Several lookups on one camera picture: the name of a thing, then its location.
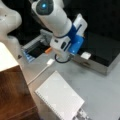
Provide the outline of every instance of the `cable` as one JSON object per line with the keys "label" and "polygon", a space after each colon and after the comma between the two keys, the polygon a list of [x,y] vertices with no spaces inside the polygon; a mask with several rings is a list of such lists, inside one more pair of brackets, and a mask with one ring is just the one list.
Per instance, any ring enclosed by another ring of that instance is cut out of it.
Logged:
{"label": "cable", "polygon": [[27,85],[29,86],[31,83],[33,83],[43,72],[45,72],[53,63],[55,62],[55,60],[50,59],[47,62],[47,66],[35,77],[33,78]]}
{"label": "cable", "polygon": [[67,63],[67,62],[71,61],[71,59],[72,59],[72,56],[69,56],[68,60],[66,60],[66,61],[59,61],[57,59],[57,54],[55,54],[55,60],[56,60],[56,62],[61,63],[61,64]]}

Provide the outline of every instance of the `white surface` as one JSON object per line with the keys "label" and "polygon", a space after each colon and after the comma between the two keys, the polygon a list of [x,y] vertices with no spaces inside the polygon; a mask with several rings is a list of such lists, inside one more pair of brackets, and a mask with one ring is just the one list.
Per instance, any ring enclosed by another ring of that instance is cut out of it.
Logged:
{"label": "white surface", "polygon": [[57,71],[36,93],[61,120],[72,120],[84,103]]}
{"label": "white surface", "polygon": [[6,46],[0,42],[0,72],[6,69],[17,66],[18,63],[6,48]]}

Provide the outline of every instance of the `white robotic arm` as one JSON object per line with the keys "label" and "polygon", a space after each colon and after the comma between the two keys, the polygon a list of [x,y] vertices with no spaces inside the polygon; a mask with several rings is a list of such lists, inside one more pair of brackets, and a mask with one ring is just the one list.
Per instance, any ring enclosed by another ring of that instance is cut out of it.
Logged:
{"label": "white robotic arm", "polygon": [[2,0],[0,0],[0,42],[4,43],[21,67],[24,67],[26,60],[21,51],[18,39],[9,36],[8,33],[18,28],[22,23],[20,14],[8,8]]}
{"label": "white robotic arm", "polygon": [[33,11],[53,32],[51,47],[57,55],[66,59],[76,55],[80,49],[87,23],[81,14],[72,23],[63,8],[63,0],[38,0],[32,4]]}

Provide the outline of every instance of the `blue part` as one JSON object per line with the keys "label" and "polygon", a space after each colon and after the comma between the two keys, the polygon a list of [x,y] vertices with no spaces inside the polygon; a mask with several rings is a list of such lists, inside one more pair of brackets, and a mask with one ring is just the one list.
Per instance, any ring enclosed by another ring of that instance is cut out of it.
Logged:
{"label": "blue part", "polygon": [[83,44],[84,39],[79,35],[76,35],[74,39],[72,39],[72,45],[70,46],[68,52],[72,55],[76,55]]}
{"label": "blue part", "polygon": [[66,35],[64,35],[62,37],[57,37],[57,38],[64,38],[64,37],[68,36],[72,40],[72,39],[74,39],[76,33],[77,33],[77,30],[76,30],[75,26],[72,25],[70,31]]}

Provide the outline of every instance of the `black wall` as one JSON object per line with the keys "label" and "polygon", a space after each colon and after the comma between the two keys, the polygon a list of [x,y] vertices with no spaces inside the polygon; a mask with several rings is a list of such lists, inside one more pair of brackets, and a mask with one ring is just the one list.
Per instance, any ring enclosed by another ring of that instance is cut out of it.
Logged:
{"label": "black wall", "polygon": [[[32,18],[28,0],[3,1],[23,18],[22,26],[13,32],[22,44],[39,34],[41,26]],[[120,40],[120,0],[72,0],[65,11],[71,20],[81,13],[88,22],[88,31]]]}

